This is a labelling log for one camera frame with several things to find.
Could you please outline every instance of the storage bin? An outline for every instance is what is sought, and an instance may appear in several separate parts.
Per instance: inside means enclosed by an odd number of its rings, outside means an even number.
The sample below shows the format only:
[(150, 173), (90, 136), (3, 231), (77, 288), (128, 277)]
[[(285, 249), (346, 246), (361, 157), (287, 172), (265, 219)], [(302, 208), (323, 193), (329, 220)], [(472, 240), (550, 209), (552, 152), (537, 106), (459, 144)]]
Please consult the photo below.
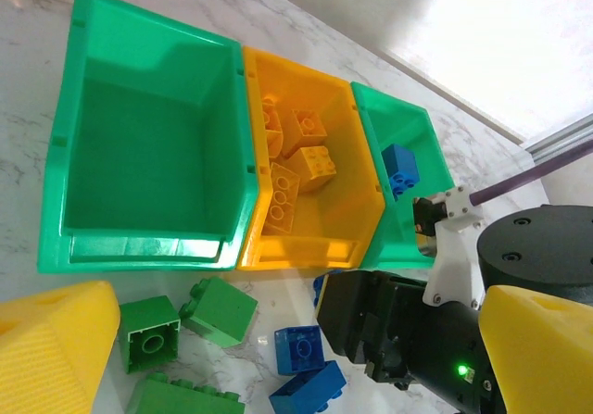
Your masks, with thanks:
[[(256, 49), (243, 51), (260, 193), (238, 269), (357, 268), (385, 200), (349, 84)], [(271, 114), (283, 133), (274, 160), (266, 138)], [(298, 181), (279, 171), (299, 156), (299, 147), (311, 146), (327, 153), (313, 150), (313, 163), (300, 162), (299, 168), (324, 163), (321, 175), (331, 178), (307, 182), (307, 191), (293, 200)], [(296, 173), (319, 178), (319, 172)], [(270, 224), (276, 217), (292, 221)]]
[(257, 194), (241, 45), (75, 0), (39, 271), (232, 269)]
[[(412, 199), (444, 192), (453, 187), (447, 163), (428, 113), (357, 82), (352, 91), (359, 107), (372, 159), (385, 197), (385, 213), (360, 267), (362, 269), (431, 268), (432, 257), (421, 254), (417, 244)], [(414, 152), (420, 182), (396, 201), (381, 152), (391, 144)]]

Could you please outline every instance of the yellow object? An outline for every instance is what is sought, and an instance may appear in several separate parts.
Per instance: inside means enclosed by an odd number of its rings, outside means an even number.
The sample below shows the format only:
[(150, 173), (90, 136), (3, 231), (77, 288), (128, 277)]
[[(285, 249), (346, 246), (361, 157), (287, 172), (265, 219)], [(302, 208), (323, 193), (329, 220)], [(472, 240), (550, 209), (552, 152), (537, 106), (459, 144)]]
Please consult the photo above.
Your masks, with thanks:
[(298, 175), (289, 169), (271, 163), (271, 196), (264, 233), (290, 233), (295, 218), (295, 203), (298, 194)]
[(263, 123), (266, 127), (266, 143), (268, 144), (268, 157), (275, 159), (280, 155), (284, 136), (276, 106), (271, 99), (261, 102), (263, 107)]
[[(237, 268), (357, 268), (383, 214), (385, 200), (350, 85), (253, 48), (244, 47), (243, 52), (259, 196)], [(272, 187), (262, 99), (275, 105), (285, 146), (287, 121), (290, 126), (294, 119), (314, 122), (319, 118), (327, 134), (322, 143), (335, 163), (331, 181), (298, 195), (290, 233), (270, 234), (263, 227)], [(274, 162), (287, 167), (286, 160), (281, 153)]]
[(480, 333), (509, 414), (593, 412), (593, 307), (493, 286)]
[(300, 147), (311, 147), (323, 142), (327, 133), (319, 115), (314, 110), (296, 110), (286, 113), (283, 119), (284, 144), (282, 154), (290, 157)]
[(119, 324), (108, 282), (0, 303), (0, 412), (91, 412)]
[(317, 190), (335, 176), (335, 164), (323, 145), (299, 148), (285, 165), (300, 177), (300, 193)]

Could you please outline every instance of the green lego brick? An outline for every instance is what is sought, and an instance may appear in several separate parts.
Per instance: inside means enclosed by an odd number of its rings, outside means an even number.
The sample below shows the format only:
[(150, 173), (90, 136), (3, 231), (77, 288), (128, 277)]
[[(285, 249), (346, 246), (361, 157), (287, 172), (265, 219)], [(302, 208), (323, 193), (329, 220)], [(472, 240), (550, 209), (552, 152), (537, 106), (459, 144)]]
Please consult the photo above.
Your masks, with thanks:
[(177, 358), (180, 320), (165, 295), (126, 303), (120, 312), (121, 358), (127, 373)]
[(219, 393), (212, 386), (196, 386), (189, 380), (168, 383), (155, 372), (136, 384), (126, 414), (243, 414), (239, 394)]
[(179, 311), (182, 325), (220, 347), (239, 345), (253, 320), (258, 301), (220, 278), (202, 280)]

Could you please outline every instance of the white marble surface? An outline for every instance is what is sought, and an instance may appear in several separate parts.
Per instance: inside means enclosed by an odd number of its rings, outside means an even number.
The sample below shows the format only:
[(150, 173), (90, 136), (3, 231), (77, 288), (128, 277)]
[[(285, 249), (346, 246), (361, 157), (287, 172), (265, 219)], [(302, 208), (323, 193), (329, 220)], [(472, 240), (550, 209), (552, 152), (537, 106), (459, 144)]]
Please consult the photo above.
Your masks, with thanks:
[[(285, 0), (125, 1), (426, 107), (456, 181), (479, 187), (516, 171), (526, 160), (516, 145)], [(36, 273), (44, 159), (59, 93), (71, 4), (72, 0), (0, 0), (0, 300), (102, 278), (113, 283), (122, 303), (166, 294), (179, 306), (191, 284), (205, 274)], [(489, 203), (486, 218), (494, 220), (546, 201), (537, 182)], [(313, 321), (311, 278), (295, 271), (232, 272), (225, 278), (259, 301), (247, 341), (223, 351), (184, 330), (179, 359), (162, 369), (171, 377), (235, 391), (247, 403), (247, 413), (266, 414), (271, 412), (268, 395), (287, 380), (275, 372), (273, 331)], [(329, 347), (326, 354), (332, 356)], [(453, 412), (420, 387), (401, 393), (372, 382), (361, 367), (345, 359), (338, 362), (348, 387), (330, 404), (329, 413)], [(95, 413), (122, 412), (141, 377), (123, 373), (119, 350), (114, 348)]]

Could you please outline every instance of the purple cable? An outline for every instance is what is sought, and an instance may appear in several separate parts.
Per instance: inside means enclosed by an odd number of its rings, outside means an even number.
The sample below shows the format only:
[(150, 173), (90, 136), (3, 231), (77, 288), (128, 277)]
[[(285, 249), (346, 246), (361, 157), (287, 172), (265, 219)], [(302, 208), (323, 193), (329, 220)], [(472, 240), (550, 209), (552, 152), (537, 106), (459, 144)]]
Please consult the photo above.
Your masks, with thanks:
[(541, 177), (550, 174), (552, 171), (561, 169), (562, 167), (567, 166), (572, 162), (575, 162), (577, 159), (580, 159), (581, 157), (586, 157), (590, 153), (593, 153), (593, 140), (587, 141), (576, 147), (573, 147), (564, 153), (560, 153), (556, 157), (553, 157), (552, 159), (549, 159), (546, 162), (542, 162), (541, 164), (529, 170), (526, 170), (523, 173), (511, 176), (510, 178), (501, 181), (497, 184), (491, 185), (490, 187), (486, 187), (483, 190), (473, 192), (472, 194), (470, 194), (470, 202), (474, 206), (484, 204), (485, 202), (497, 198), (502, 194), (506, 194), (511, 190), (523, 187), (529, 182), (538, 180)]

